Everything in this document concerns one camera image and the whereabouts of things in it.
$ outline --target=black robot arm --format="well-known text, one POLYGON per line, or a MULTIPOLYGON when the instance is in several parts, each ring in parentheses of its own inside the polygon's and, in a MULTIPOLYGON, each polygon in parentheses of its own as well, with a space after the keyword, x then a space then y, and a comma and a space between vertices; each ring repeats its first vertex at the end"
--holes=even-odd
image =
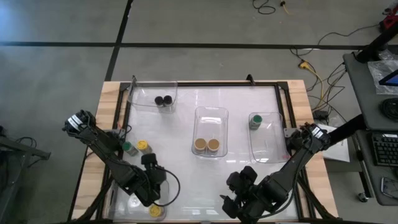
POLYGON ((267 175, 259 184, 254 184, 257 174, 250 166, 229 176, 226 183, 236 196, 234 200, 228 196, 221 196, 224 199, 223 210, 228 216, 238 217, 242 223, 256 223, 260 218, 281 212, 289 205, 288 203, 278 210, 297 183, 300 170, 315 153, 328 149, 330 137, 317 125, 306 123, 300 131, 295 131, 286 143, 287 148, 296 150, 296 153, 280 171, 267 175), (270 214, 262 216, 264 211, 270 214))
POLYGON ((145 171, 120 160, 115 152, 121 150, 121 140, 97 127, 95 117, 89 111, 81 110, 68 118, 62 130, 90 147, 109 167, 113 179, 125 193, 134 193, 146 207, 160 199, 160 185, 166 180, 166 173, 157 165, 155 154, 141 157, 145 171))

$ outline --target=concrete floor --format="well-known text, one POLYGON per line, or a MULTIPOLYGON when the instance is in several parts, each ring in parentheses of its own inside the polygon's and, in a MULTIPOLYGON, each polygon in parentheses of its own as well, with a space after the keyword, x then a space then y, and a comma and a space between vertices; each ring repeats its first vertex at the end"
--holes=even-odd
MULTIPOLYGON (((0 41, 114 42, 126 0, 31 2, 0 0, 0 41)), ((328 32, 349 33, 377 24, 390 1, 289 1, 286 15, 259 15, 249 0, 135 0, 123 42, 206 42, 240 44, 316 44, 328 32)), ((377 37, 377 28, 351 37, 330 36, 323 44, 361 45, 377 37)), ((305 59, 326 78, 347 50, 314 50, 305 59)), ((0 47, 0 124, 12 137, 32 136, 51 159, 25 175, 12 213, 12 223, 53 223, 67 219, 85 146, 61 131, 79 109, 95 113, 111 58, 107 47, 0 47)), ((311 73, 289 50, 140 49, 121 48, 112 80, 303 79, 311 73)), ((348 76, 346 89, 332 102, 350 119, 359 114, 348 76)), ((309 95, 319 96, 319 86, 309 95)), ((317 102, 310 100, 314 106, 317 102)), ((339 214, 347 220, 394 223, 395 207, 375 199, 360 203, 358 163, 327 162, 339 214)))

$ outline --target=brown jar lid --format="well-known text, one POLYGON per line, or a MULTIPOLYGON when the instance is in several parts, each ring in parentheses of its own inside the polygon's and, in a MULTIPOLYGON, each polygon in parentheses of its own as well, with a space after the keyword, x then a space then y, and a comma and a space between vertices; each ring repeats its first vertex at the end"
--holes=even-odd
POLYGON ((204 140, 202 138, 198 138, 195 140, 194 145, 195 145, 195 149, 197 151, 204 151, 206 149, 207 143, 206 143, 206 140, 204 140))
POLYGON ((207 147, 210 151, 217 151, 218 148, 220 147, 220 142, 217 139, 211 139, 208 144, 207 147))

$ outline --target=green cap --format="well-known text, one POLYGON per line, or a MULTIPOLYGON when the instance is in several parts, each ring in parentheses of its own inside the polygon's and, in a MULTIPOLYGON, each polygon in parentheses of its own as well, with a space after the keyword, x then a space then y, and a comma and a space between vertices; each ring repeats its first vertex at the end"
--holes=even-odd
POLYGON ((130 142, 124 142, 122 145, 122 149, 127 152, 128 150, 131 149, 131 146, 132 144, 130 142))
POLYGON ((254 115, 253 121, 256 123, 261 123, 262 117, 260 115, 254 115))

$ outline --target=computer monitor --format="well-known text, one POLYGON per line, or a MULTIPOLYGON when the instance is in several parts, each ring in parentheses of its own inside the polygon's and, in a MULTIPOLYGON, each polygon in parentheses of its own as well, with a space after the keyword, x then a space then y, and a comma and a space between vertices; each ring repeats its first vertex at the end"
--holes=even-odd
POLYGON ((390 75, 379 81, 380 85, 398 86, 398 70, 393 71, 390 75))

